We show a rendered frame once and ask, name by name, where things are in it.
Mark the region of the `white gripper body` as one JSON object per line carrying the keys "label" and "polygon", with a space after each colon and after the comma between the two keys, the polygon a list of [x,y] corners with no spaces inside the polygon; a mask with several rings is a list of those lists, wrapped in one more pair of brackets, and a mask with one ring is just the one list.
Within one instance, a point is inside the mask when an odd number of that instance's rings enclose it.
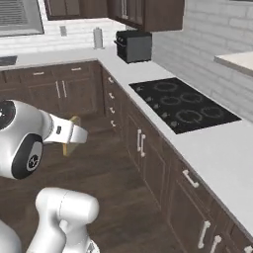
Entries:
{"label": "white gripper body", "polygon": [[80,125],[79,119],[74,119],[71,130],[70,143],[85,143],[88,137],[88,131]]}

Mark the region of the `black toaster oven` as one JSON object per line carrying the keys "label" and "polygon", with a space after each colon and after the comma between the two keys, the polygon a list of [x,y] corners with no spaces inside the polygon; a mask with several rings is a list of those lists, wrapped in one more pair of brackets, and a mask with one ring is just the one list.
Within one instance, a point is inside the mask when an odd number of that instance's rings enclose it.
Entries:
{"label": "black toaster oven", "polygon": [[125,63],[151,60],[152,33],[139,30],[117,31],[114,43],[117,55]]}

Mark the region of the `pale dining counter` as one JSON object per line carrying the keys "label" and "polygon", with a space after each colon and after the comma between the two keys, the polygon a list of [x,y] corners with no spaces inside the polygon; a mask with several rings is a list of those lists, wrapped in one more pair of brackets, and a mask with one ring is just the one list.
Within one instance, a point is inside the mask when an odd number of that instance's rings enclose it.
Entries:
{"label": "pale dining counter", "polygon": [[253,77],[253,51],[216,55],[214,61]]}

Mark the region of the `dark wood cabinet door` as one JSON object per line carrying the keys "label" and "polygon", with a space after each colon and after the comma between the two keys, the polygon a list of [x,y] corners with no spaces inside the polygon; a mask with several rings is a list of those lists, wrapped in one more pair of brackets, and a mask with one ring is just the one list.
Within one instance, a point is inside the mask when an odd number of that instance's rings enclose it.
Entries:
{"label": "dark wood cabinet door", "polygon": [[213,233],[213,238],[216,235],[221,236],[221,242],[216,246],[214,253],[245,253],[244,244],[232,236],[229,229],[217,227]]}
{"label": "dark wood cabinet door", "polygon": [[57,96],[55,82],[30,85],[28,91],[33,106],[52,114],[60,112],[60,99]]}
{"label": "dark wood cabinet door", "polygon": [[69,115],[88,115],[95,112],[95,86],[90,78],[65,79],[67,98],[62,97],[63,112]]}
{"label": "dark wood cabinet door", "polygon": [[127,115],[127,149],[138,172],[141,172],[140,151],[136,150],[136,137],[138,125],[132,115]]}
{"label": "dark wood cabinet door", "polygon": [[150,136],[146,132],[144,134],[146,136],[144,141],[145,157],[141,157],[144,160],[143,176],[157,204],[161,205],[165,162]]}
{"label": "dark wood cabinet door", "polygon": [[[198,249],[205,220],[211,222],[211,227],[205,236],[205,247]],[[186,253],[208,253],[213,221],[197,199],[178,182],[175,183],[171,200],[170,224]]]}

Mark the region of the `dark wood drawer front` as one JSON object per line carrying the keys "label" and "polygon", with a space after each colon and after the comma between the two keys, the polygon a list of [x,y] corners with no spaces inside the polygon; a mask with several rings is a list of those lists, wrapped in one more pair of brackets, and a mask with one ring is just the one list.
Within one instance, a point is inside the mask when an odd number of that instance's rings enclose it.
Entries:
{"label": "dark wood drawer front", "polygon": [[106,101],[111,101],[111,100],[115,100],[115,101],[121,102],[121,97],[122,97],[121,93],[118,94],[118,95],[114,95],[114,96],[115,96],[115,99],[111,99],[110,96],[109,96],[109,94],[107,94],[106,91],[105,91],[105,102]]}
{"label": "dark wood drawer front", "polygon": [[[114,114],[109,114],[107,116],[107,119],[109,121],[110,127],[114,130],[114,132],[119,136],[120,139],[124,139],[123,135],[123,123],[122,119],[119,114],[114,113]],[[116,124],[116,127],[112,127],[111,121],[114,121]]]}
{"label": "dark wood drawer front", "polygon": [[[34,76],[34,72],[44,72],[44,75]],[[7,82],[21,83],[43,83],[52,80],[52,71],[48,68],[25,68],[16,70],[5,70],[4,76]]]}
{"label": "dark wood drawer front", "polygon": [[[81,67],[81,71],[71,71],[71,68]],[[88,77],[91,75],[92,62],[78,62],[70,64],[60,64],[53,67],[53,74],[58,78]]]}
{"label": "dark wood drawer front", "polygon": [[[114,83],[110,83],[108,77],[111,77]],[[106,69],[103,69],[103,83],[107,94],[112,93],[113,95],[118,95],[121,93],[120,85]]]}
{"label": "dark wood drawer front", "polygon": [[120,102],[111,100],[105,102],[106,114],[111,120],[120,121],[122,119],[122,105]]}
{"label": "dark wood drawer front", "polygon": [[[204,183],[197,176],[197,174],[183,160],[181,160],[176,153],[173,153],[171,155],[171,168],[176,172],[177,178],[187,189],[187,191],[191,193],[193,196],[195,196],[201,203],[201,205],[206,210],[208,210],[212,202],[211,194],[205,188]],[[195,182],[199,182],[200,186],[198,188],[194,188],[183,175],[182,172],[186,169],[189,170],[190,177]]]}

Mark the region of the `white paper towel roll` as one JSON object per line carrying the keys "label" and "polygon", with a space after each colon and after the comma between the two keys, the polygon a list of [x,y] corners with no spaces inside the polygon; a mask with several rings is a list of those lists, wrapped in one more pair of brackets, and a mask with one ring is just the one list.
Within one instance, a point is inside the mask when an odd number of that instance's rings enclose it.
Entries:
{"label": "white paper towel roll", "polygon": [[103,31],[101,28],[95,28],[93,30],[94,48],[102,49],[104,47],[103,43]]}

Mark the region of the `dark sink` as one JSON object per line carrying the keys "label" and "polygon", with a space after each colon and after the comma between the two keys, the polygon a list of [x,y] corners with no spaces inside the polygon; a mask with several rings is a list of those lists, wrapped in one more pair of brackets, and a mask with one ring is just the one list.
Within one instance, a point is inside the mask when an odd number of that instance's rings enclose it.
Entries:
{"label": "dark sink", "polygon": [[17,61],[18,56],[12,55],[12,56],[0,56],[0,66],[10,66],[15,65]]}

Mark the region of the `black hob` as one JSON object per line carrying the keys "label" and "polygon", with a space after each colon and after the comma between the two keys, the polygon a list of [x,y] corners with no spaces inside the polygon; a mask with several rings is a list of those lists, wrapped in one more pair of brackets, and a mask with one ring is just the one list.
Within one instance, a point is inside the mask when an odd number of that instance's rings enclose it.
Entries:
{"label": "black hob", "polygon": [[177,77],[132,83],[129,87],[176,134],[240,121]]}

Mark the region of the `dark wood upper cabinet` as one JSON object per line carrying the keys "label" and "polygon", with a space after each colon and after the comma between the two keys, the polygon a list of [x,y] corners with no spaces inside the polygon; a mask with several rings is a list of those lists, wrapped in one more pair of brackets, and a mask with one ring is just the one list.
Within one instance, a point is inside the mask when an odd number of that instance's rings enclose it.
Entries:
{"label": "dark wood upper cabinet", "polygon": [[107,0],[43,0],[49,21],[108,17]]}
{"label": "dark wood upper cabinet", "polygon": [[127,0],[128,18],[122,17],[122,0],[107,0],[111,19],[146,32],[181,31],[185,0]]}

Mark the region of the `grey framed window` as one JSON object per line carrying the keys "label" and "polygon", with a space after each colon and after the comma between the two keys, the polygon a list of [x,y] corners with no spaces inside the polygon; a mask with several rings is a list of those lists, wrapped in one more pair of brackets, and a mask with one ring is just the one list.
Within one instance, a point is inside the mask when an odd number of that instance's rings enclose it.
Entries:
{"label": "grey framed window", "polygon": [[38,0],[0,0],[0,37],[42,34]]}

